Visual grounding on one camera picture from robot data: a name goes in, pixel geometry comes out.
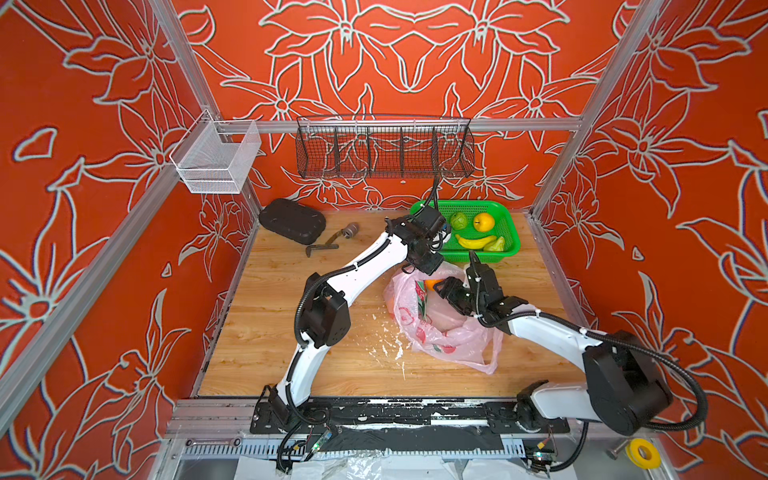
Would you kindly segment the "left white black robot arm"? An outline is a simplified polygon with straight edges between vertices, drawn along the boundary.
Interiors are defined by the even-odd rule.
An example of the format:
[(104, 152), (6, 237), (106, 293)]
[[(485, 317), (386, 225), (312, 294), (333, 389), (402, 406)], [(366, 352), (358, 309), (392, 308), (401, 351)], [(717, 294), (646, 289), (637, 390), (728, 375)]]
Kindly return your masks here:
[(451, 227), (439, 212), (440, 180), (416, 212), (395, 219), (376, 241), (344, 267), (311, 275), (294, 315), (297, 347), (280, 382), (270, 388), (268, 403), (284, 428), (327, 422), (328, 413), (313, 416), (300, 411), (330, 348), (351, 328), (350, 307), (374, 281), (398, 265), (411, 266), (427, 275), (443, 263), (440, 253)]

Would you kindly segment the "pink plastic bag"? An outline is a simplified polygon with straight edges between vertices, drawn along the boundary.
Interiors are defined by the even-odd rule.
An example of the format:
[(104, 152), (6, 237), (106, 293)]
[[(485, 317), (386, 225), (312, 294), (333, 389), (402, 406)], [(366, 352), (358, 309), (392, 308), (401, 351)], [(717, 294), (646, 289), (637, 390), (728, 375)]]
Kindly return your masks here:
[(441, 281), (448, 277), (464, 281), (466, 274), (447, 262), (430, 276), (418, 270), (394, 274), (383, 293), (387, 309), (413, 350), (491, 375), (498, 367), (502, 332), (485, 328), (474, 317), (458, 313), (434, 290), (428, 292), (428, 320), (418, 319), (415, 281)]

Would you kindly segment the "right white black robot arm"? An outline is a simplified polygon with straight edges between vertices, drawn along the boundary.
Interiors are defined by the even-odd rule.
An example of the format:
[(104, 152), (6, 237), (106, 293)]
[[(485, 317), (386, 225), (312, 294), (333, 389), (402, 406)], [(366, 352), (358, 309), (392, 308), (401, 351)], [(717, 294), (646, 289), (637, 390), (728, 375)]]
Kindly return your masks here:
[[(505, 295), (495, 271), (476, 254), (470, 256), (465, 279), (448, 277), (436, 282), (434, 290), (458, 313), (481, 326), (533, 342), (583, 373), (581, 383), (540, 381), (520, 392), (518, 421), (525, 429), (543, 419), (578, 419), (600, 422), (629, 437), (641, 429), (691, 430), (707, 418), (706, 393), (676, 361), (646, 348), (627, 331), (608, 334), (581, 327), (520, 297)], [(656, 419), (674, 401), (661, 374), (663, 368), (675, 373), (694, 395), (695, 410), (684, 420), (662, 423)]]

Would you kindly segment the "yellow green pear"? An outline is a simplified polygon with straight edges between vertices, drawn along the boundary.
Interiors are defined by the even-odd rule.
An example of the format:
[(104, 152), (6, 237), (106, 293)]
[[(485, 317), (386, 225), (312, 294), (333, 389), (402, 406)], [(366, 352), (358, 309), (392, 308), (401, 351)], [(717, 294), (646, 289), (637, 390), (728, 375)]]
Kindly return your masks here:
[(506, 250), (506, 239), (503, 236), (499, 236), (492, 242), (486, 244), (483, 247), (484, 252), (490, 253), (503, 253)]

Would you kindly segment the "green round fruit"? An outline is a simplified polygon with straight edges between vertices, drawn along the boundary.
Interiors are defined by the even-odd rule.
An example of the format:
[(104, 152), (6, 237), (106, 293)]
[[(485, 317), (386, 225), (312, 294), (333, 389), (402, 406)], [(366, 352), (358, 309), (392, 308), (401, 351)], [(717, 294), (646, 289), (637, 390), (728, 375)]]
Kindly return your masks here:
[(449, 218), (449, 223), (453, 231), (461, 231), (469, 226), (469, 218), (463, 212), (455, 212)]

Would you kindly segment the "red green dragon fruit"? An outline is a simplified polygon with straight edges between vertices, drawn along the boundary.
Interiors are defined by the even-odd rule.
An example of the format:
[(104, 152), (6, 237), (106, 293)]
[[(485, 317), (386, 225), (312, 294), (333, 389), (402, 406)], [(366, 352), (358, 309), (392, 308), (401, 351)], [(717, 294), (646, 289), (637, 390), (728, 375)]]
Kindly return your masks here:
[(420, 322), (426, 322), (428, 320), (427, 305), (429, 289), (423, 280), (416, 280), (414, 286), (416, 293), (418, 319)]

